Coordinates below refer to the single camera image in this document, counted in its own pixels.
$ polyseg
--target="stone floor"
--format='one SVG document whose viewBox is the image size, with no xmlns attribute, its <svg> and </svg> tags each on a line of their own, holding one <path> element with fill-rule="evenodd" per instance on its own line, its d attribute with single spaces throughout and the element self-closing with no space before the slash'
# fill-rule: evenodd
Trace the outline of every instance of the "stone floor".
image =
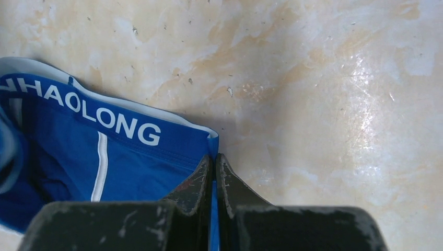
<svg viewBox="0 0 443 251">
<path fill-rule="evenodd" d="M 439 0 L 0 0 L 0 56 L 212 127 L 274 204 L 358 206 L 391 250 L 439 250 L 442 13 Z M 2 250 L 18 242 L 0 233 Z"/>
</svg>

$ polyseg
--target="boxer briefs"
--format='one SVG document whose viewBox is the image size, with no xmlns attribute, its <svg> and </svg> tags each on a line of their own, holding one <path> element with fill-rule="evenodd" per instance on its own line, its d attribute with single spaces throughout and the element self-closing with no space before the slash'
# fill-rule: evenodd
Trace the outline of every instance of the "boxer briefs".
<svg viewBox="0 0 443 251">
<path fill-rule="evenodd" d="M 217 152 L 207 127 L 38 61 L 0 59 L 0 224 L 11 229 L 24 232 L 52 201 L 161 199 Z"/>
</svg>

